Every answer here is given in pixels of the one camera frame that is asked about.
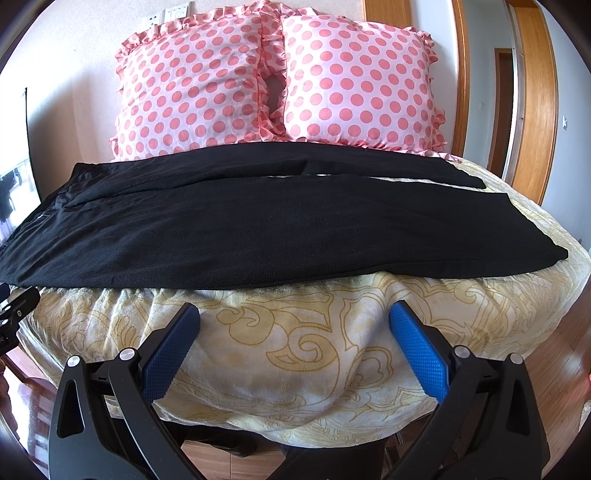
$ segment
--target gold paisley pattern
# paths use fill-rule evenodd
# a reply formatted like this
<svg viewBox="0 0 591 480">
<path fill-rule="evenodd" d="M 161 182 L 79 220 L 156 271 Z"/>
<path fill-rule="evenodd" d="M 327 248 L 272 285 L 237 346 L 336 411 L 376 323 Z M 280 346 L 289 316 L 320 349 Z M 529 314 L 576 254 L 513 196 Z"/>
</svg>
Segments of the gold paisley pattern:
<svg viewBox="0 0 591 480">
<path fill-rule="evenodd" d="M 113 358 L 191 302 L 202 328 L 168 394 L 155 403 L 163 419 L 252 430 L 308 447 L 389 436 L 435 406 L 390 334 L 385 318 L 393 302 L 405 299 L 450 343 L 477 355 L 526 356 L 556 328 L 591 271 L 587 252 L 539 206 L 476 164 L 455 166 L 483 178 L 489 192 L 508 193 L 569 250 L 568 260 L 531 274 L 472 280 L 379 272 L 236 291 L 42 288 L 39 306 L 22 322 L 21 343 L 57 384 L 70 355 Z M 470 213 L 467 205 L 449 208 Z"/>
</svg>

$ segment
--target bed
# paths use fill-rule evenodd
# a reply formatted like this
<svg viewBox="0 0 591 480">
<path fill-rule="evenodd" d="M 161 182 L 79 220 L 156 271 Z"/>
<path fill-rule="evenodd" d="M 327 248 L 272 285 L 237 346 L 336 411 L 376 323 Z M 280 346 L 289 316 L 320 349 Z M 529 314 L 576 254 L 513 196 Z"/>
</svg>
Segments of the bed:
<svg viewBox="0 0 591 480">
<path fill-rule="evenodd" d="M 273 119 L 264 120 L 273 134 Z M 121 143 L 113 147 L 119 156 Z M 568 259 L 534 273 L 471 280 L 378 272 L 250 290 L 41 288 L 39 306 L 21 324 L 21 346 L 57 384 L 70 355 L 99 361 L 137 347 L 188 301 L 201 311 L 202 330 L 155 405 L 161 418 L 306 447 L 390 436 L 436 405 L 389 334 L 384 319 L 393 302 L 406 300 L 452 345 L 489 358 L 528 356 L 591 273 L 587 252 L 534 202 L 469 160 L 433 154 L 481 178 L 486 192 L 506 193 Z"/>
</svg>

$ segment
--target wall switch panel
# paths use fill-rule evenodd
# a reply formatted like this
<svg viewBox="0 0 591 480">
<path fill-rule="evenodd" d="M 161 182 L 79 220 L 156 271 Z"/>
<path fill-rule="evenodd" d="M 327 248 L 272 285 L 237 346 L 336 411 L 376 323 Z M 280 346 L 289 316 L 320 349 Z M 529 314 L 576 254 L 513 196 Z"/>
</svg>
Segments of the wall switch panel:
<svg viewBox="0 0 591 480">
<path fill-rule="evenodd" d="M 164 10 L 160 12 L 153 13 L 152 15 L 148 15 L 147 17 L 142 18 L 141 21 L 141 29 L 147 30 L 152 25 L 160 25 L 164 22 Z"/>
<path fill-rule="evenodd" d="M 190 2 L 164 10 L 164 23 L 190 15 Z"/>
</svg>

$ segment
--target wall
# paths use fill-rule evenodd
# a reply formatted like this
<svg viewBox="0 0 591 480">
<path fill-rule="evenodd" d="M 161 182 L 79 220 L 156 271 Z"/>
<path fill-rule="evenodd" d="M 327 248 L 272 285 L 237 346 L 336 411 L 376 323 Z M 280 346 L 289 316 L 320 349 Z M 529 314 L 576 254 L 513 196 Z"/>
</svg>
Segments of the wall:
<svg viewBox="0 0 591 480">
<path fill-rule="evenodd" d="M 451 0 L 411 0 L 413 26 L 431 34 L 439 57 L 431 66 L 431 89 L 435 104 L 445 110 L 446 122 L 441 132 L 452 149 L 457 101 L 457 34 Z"/>
<path fill-rule="evenodd" d="M 176 0 L 55 0 L 33 23 L 0 74 L 0 111 L 28 88 L 31 161 L 40 192 L 48 195 L 64 183 L 76 162 L 101 163 L 113 158 L 120 109 L 115 52 L 139 29 L 140 19 Z M 208 11 L 242 0 L 199 0 Z M 363 19 L 361 0 L 286 0 L 295 7 Z M 453 136 L 457 89 L 457 42 L 450 0 L 413 0 L 419 29 L 432 33 L 440 61 L 433 66 L 433 91 L 446 110 L 442 130 Z"/>
<path fill-rule="evenodd" d="M 541 7 L 554 47 L 558 73 L 556 150 L 542 208 L 576 239 L 591 247 L 591 153 L 589 106 L 591 73 L 566 33 Z M 562 128 L 562 117 L 568 129 Z"/>
<path fill-rule="evenodd" d="M 495 124 L 495 48 L 513 48 L 503 0 L 464 0 L 470 44 L 470 109 L 464 157 L 488 165 Z"/>
</svg>

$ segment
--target pillow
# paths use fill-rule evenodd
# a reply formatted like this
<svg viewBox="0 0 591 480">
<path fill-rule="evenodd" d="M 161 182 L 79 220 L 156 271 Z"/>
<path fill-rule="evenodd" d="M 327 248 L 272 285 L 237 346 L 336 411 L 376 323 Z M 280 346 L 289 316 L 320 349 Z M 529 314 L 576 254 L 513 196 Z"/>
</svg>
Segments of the pillow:
<svg viewBox="0 0 591 480">
<path fill-rule="evenodd" d="M 262 1 L 218 8 L 133 34 L 118 51 L 122 110 L 113 153 L 139 160 L 200 147 L 260 141 L 270 125 L 265 74 L 283 68 L 265 39 Z M 277 16 L 264 15 L 274 30 Z"/>
<path fill-rule="evenodd" d="M 281 7 L 287 87 L 274 140 L 443 150 L 428 34 Z"/>
</svg>

